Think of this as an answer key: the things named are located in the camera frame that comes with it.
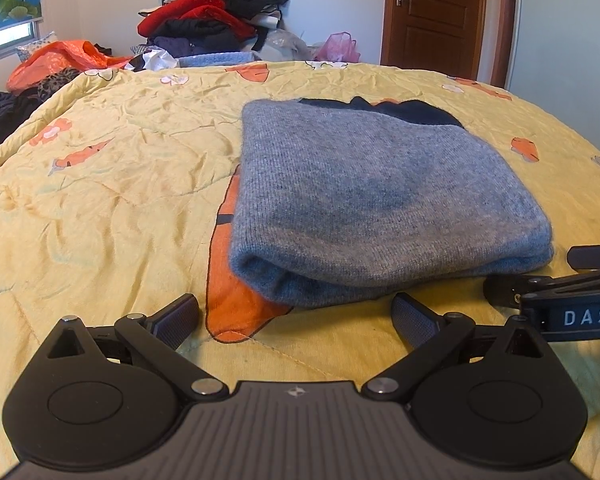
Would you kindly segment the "orange plastic bag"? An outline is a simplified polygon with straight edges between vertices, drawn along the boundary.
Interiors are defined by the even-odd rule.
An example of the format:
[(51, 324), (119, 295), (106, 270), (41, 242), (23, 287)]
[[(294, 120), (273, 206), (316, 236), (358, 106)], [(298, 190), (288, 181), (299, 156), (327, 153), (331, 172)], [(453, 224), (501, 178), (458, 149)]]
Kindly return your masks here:
[(74, 68), (79, 72), (106, 70), (123, 67), (130, 59), (130, 56), (103, 54), (86, 40), (55, 41), (39, 48), (30, 58), (20, 63), (8, 77), (6, 89), (12, 93), (21, 93), (65, 68)]

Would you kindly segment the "grey navy knit sweater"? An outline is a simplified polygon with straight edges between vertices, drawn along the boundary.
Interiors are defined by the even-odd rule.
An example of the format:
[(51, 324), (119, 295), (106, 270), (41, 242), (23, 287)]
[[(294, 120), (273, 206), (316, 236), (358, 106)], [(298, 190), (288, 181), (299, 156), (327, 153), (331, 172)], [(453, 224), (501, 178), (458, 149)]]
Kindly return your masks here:
[(268, 300), (347, 304), (552, 257), (539, 203), (463, 127), (302, 101), (242, 110), (228, 263)]

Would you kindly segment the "white wardrobe with flowers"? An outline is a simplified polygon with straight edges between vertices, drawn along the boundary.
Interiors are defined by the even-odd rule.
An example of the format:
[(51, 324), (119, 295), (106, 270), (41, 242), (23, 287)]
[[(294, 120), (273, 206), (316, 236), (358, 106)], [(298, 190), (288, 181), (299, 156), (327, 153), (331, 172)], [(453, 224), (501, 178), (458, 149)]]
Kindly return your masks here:
[(518, 0), (507, 88), (600, 150), (600, 0)]

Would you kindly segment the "brown wooden door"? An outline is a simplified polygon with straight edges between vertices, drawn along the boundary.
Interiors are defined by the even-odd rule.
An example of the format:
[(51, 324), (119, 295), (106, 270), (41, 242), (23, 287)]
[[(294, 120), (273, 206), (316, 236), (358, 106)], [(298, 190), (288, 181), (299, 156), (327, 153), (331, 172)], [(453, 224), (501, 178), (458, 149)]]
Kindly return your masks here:
[(386, 0), (381, 63), (474, 79), (486, 0)]

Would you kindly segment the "dark patterned clothes heap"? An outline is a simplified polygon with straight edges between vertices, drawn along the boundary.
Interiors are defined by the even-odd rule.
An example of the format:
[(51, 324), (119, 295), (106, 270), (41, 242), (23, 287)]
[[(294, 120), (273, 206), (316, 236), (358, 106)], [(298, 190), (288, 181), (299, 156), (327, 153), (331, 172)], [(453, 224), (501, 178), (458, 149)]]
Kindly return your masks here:
[(34, 87), (20, 94), (0, 91), (0, 144), (8, 138), (31, 114), (66, 84), (76, 79), (80, 72), (65, 68), (51, 74)]

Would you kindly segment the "light blue folded blanket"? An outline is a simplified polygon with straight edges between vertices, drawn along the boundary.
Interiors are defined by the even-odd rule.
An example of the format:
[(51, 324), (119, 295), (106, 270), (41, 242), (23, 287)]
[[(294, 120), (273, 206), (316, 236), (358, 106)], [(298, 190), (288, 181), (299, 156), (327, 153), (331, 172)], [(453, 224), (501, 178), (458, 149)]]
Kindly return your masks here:
[(252, 51), (219, 52), (184, 56), (178, 59), (178, 66), (183, 68), (235, 66), (256, 61), (260, 61), (260, 56)]

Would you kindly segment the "clear plastic bag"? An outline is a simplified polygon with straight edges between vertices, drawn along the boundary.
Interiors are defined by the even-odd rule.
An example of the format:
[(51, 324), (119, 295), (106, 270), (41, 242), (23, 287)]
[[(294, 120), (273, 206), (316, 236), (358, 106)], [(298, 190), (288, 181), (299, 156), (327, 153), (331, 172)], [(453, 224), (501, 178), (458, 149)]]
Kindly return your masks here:
[(315, 49), (286, 29), (265, 29), (252, 50), (263, 61), (313, 61)]

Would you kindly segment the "pink plastic bag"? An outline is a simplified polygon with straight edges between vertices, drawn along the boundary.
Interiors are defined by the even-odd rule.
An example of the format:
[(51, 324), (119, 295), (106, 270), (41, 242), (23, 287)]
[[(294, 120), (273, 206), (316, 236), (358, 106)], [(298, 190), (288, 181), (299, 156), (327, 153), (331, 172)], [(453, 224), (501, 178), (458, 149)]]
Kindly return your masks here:
[(350, 32), (331, 34), (314, 54), (315, 61), (332, 63), (357, 63), (360, 57), (356, 40)]

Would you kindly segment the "pile of dark red clothes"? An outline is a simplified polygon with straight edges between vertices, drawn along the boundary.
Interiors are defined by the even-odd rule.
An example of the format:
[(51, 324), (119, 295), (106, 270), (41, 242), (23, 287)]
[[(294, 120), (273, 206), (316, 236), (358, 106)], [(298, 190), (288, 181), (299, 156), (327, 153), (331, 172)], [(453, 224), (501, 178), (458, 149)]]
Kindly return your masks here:
[(289, 0), (161, 0), (140, 12), (137, 33), (174, 58), (248, 49), (259, 52), (280, 29)]

